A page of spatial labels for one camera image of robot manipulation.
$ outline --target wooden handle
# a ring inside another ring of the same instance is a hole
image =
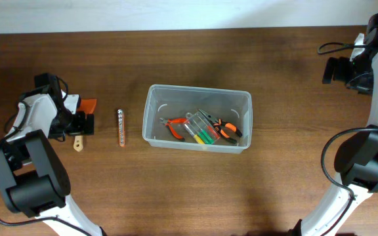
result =
[[[76,151],[83,150],[84,145],[83,145],[83,136],[82,135],[78,135],[78,136],[75,137],[75,140],[73,141],[73,148]]]

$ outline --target red-handled pliers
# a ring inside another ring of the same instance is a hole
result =
[[[170,124],[182,124],[186,121],[186,118],[178,118],[178,119],[164,119],[160,118],[160,122],[163,123],[171,132],[171,134],[179,141],[184,141],[184,138],[180,136],[174,128]]]
[[[235,125],[233,125],[232,123],[229,123],[227,121],[223,121],[222,119],[217,119],[216,117],[213,117],[212,115],[208,114],[206,111],[202,110],[202,109],[199,109],[199,111],[202,113],[203,116],[205,116],[205,118],[207,118],[209,120],[209,122],[214,126],[215,130],[221,134],[221,136],[227,140],[228,142],[232,143],[232,144],[237,144],[237,140],[229,137],[228,134],[226,134],[223,129],[221,128],[221,126],[224,126],[224,127],[227,127],[229,128],[230,130],[232,130],[233,132],[235,132],[237,134],[237,136],[239,137],[242,137],[243,134],[242,132],[240,131],[239,128],[237,128]]]

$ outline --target black and orange pliers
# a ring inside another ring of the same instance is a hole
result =
[[[170,124],[183,124],[186,121],[186,118],[178,118],[178,119],[164,119],[160,118],[160,122],[163,123],[171,132],[171,134],[179,141],[184,141],[184,138],[180,136],[174,128]]]
[[[226,134],[223,129],[221,128],[221,126],[224,126],[224,127],[227,127],[229,128],[230,130],[232,130],[233,132],[235,132],[237,134],[237,136],[239,137],[242,137],[243,134],[242,132],[240,131],[240,129],[238,129],[235,125],[233,125],[232,123],[229,123],[227,121],[223,121],[222,119],[217,119],[216,117],[213,117],[212,115],[208,114],[206,111],[202,110],[202,109],[199,109],[199,111],[202,113],[203,116],[205,116],[205,118],[207,118],[209,120],[209,122],[214,126],[215,130],[228,142],[232,143],[232,144],[237,144],[237,140],[229,137],[228,134]]]

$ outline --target wooden table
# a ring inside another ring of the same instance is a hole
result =
[[[254,235],[287,231],[329,187],[320,153],[335,133],[366,124],[371,97],[322,85],[328,41],[364,27],[262,28],[0,35],[0,138],[14,101],[51,72],[72,94],[97,98],[95,134],[78,153],[51,140],[82,211],[108,235]],[[333,56],[349,56],[342,52]],[[151,147],[142,114],[153,84],[245,90],[253,98],[251,147],[240,155]],[[116,109],[127,116],[117,143]],[[328,167],[342,140],[329,150]],[[0,216],[10,213],[0,197]],[[342,232],[378,235],[378,194]],[[0,235],[55,235],[44,224],[0,225]]]

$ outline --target screwdriver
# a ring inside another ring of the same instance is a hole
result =
[[[192,120],[195,125],[201,130],[200,134],[203,134],[203,136],[205,137],[204,139],[207,140],[208,144],[213,144],[214,143],[214,140],[208,135],[208,133],[206,133],[205,130],[203,130],[195,121],[195,119]]]
[[[205,144],[205,143],[202,141],[202,139],[201,139],[198,135],[196,135],[196,134],[194,134],[194,133],[192,132],[193,127],[192,127],[192,128],[189,128],[188,124],[183,124],[183,125],[186,127],[186,130],[189,132],[189,134],[190,134],[192,137],[194,137],[194,139],[196,140],[197,143],[199,143],[199,144]]]

